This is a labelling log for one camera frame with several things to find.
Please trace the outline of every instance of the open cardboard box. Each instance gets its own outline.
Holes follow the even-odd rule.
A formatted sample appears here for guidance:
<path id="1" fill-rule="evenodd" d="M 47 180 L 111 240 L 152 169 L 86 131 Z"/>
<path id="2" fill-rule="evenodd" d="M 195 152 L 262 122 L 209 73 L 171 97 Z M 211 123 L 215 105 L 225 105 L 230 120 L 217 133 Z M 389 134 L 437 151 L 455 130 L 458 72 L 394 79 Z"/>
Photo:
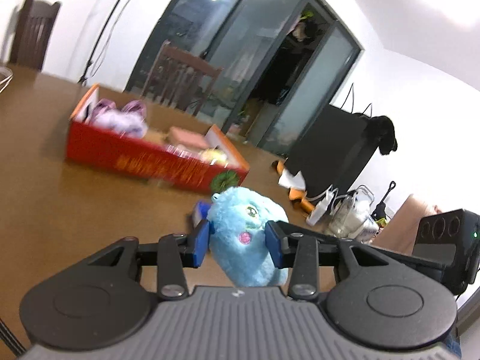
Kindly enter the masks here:
<path id="1" fill-rule="evenodd" d="M 228 157 L 226 166 L 180 156 L 168 151 L 166 145 L 122 137 L 91 126 L 92 110 L 102 98 L 113 100 L 121 109 L 138 96 L 112 91 L 98 84 L 90 88 L 71 114 L 66 158 L 144 179 L 163 179 L 175 186 L 205 193 L 222 192 L 239 185 L 246 177 L 250 168 L 248 163 L 216 125 L 207 125 L 182 111 L 145 101 L 145 121 L 151 132 L 168 132 L 170 127 L 176 126 L 205 135 L 212 147 L 225 152 Z"/>

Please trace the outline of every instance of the black pole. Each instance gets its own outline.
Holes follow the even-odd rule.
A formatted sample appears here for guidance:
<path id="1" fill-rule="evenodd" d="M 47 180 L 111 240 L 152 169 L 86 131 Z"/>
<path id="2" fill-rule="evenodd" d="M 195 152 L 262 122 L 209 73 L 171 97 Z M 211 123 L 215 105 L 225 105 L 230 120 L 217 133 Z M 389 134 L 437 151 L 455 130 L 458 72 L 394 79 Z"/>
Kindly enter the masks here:
<path id="1" fill-rule="evenodd" d="M 113 6 L 112 10 L 110 11 L 109 17 L 106 18 L 105 24 L 103 25 L 102 30 L 100 31 L 100 35 L 98 36 L 97 41 L 95 42 L 95 45 L 93 46 L 93 50 L 92 50 L 92 52 L 90 53 L 90 57 L 88 57 L 88 62 L 87 62 L 87 64 L 85 65 L 85 70 L 83 71 L 82 76 L 81 76 L 80 79 L 78 80 L 78 83 L 81 84 L 81 85 L 83 85 L 83 84 L 85 83 L 85 81 L 87 81 L 88 68 L 89 68 L 90 66 L 92 66 L 92 64 L 93 64 L 93 62 L 92 62 L 93 54 L 94 54 L 95 51 L 97 50 L 98 44 L 100 43 L 100 39 L 102 38 L 103 33 L 105 32 L 105 29 L 107 28 L 107 25 L 108 25 L 110 19 L 112 18 L 113 13 L 115 12 L 115 9 L 117 9 L 118 4 L 120 3 L 120 1 L 121 1 L 121 0 L 117 0 L 117 1 L 116 1 L 115 5 Z"/>

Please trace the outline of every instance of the chair backrest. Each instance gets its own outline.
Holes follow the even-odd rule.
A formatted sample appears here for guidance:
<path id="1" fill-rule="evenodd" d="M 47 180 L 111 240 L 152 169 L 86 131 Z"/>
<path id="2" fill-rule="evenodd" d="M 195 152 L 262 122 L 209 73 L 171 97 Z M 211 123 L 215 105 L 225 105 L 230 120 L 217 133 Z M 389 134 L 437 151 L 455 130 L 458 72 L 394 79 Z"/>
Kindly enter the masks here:
<path id="1" fill-rule="evenodd" d="M 58 1 L 52 5 L 41 0 L 23 2 L 11 45 L 10 63 L 42 70 L 60 6 Z"/>
<path id="2" fill-rule="evenodd" d="M 159 102 L 174 104 L 182 111 L 195 102 L 195 116 L 221 72 L 221 68 L 212 67 L 203 59 L 170 46 L 170 42 L 166 40 L 148 73 L 142 96 L 153 92 L 154 101 L 160 96 Z M 205 89 L 202 90 L 200 84 L 205 77 L 210 80 L 208 83 L 203 82 Z"/>

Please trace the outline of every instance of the glass panel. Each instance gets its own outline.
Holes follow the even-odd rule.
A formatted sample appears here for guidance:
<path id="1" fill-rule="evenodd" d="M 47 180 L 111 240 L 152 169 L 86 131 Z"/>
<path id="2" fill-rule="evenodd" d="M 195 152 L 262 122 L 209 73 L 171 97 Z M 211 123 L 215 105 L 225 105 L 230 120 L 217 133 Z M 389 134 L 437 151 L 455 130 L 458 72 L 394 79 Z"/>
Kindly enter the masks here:
<path id="1" fill-rule="evenodd" d="M 127 90 L 141 88 L 165 40 L 195 56 L 205 50 L 237 0 L 179 0 L 152 30 Z"/>
<path id="2" fill-rule="evenodd" d="M 223 68 L 198 117 L 222 126 L 300 0 L 243 0 L 210 58 Z"/>
<path id="3" fill-rule="evenodd" d="M 261 147 L 277 155 L 286 156 L 315 111 L 326 99 L 325 95 L 335 79 L 353 56 L 355 46 L 335 28 L 323 49 L 310 66 L 289 104 L 276 122 Z"/>

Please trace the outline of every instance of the blue plush toy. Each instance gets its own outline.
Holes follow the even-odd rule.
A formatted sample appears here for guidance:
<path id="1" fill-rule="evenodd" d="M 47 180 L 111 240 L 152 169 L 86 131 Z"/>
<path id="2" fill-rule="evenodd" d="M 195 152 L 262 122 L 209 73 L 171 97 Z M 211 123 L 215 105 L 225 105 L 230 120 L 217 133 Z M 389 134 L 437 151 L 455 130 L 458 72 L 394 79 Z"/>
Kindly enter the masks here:
<path id="1" fill-rule="evenodd" d="M 288 269 L 275 268 L 265 245 L 269 220 L 288 222 L 282 207 L 252 190 L 231 187 L 212 196 L 207 219 L 215 261 L 238 287 L 275 286 L 287 281 Z"/>

